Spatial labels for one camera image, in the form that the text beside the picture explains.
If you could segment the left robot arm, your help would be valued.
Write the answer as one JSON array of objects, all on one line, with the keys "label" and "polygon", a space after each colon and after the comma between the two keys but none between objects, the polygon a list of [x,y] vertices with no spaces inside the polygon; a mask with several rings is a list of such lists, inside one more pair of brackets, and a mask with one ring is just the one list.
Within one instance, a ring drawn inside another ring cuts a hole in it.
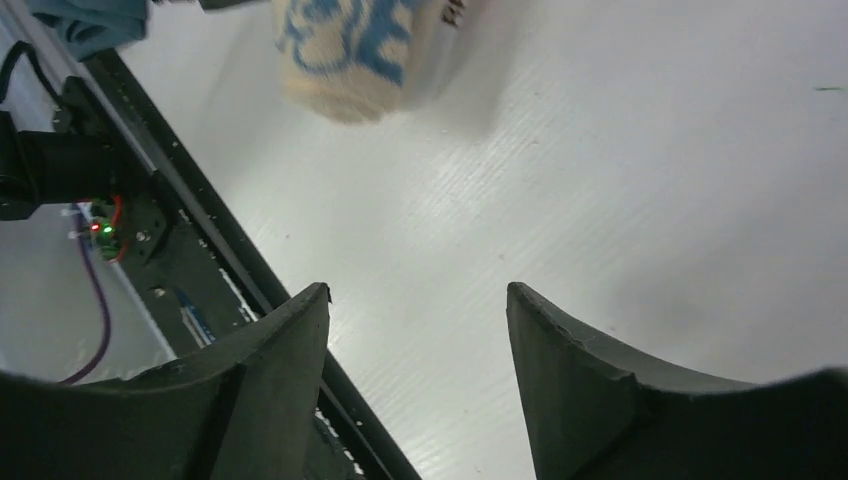
[{"label": "left robot arm", "polygon": [[25,41],[2,61],[2,100],[21,59],[53,102],[53,129],[20,130],[9,111],[1,112],[1,219],[26,220],[43,205],[104,201],[112,205],[109,223],[117,225],[131,170],[119,132],[82,78],[69,76],[57,90]]}]

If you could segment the rabbit print towel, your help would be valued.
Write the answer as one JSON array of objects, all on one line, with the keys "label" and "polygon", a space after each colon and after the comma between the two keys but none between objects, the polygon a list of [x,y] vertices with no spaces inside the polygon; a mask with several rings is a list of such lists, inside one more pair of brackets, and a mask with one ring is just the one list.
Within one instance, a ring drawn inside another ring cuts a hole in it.
[{"label": "rabbit print towel", "polygon": [[275,1],[283,96],[343,124],[434,100],[448,83],[465,1]]}]

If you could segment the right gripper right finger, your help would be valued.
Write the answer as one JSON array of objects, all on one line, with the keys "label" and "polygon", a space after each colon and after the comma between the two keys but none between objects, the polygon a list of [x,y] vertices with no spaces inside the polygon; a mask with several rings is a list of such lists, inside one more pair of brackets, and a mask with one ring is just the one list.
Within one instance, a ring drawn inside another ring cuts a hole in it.
[{"label": "right gripper right finger", "polygon": [[847,371],[766,384],[661,360],[528,285],[506,317],[539,479],[843,479]]}]

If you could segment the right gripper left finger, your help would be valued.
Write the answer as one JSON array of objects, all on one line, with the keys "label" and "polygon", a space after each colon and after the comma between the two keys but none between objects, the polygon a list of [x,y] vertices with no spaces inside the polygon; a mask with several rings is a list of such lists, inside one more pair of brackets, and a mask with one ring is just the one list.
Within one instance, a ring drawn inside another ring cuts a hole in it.
[{"label": "right gripper left finger", "polygon": [[327,352],[315,283],[220,341],[131,379],[3,374],[5,479],[300,479]]}]

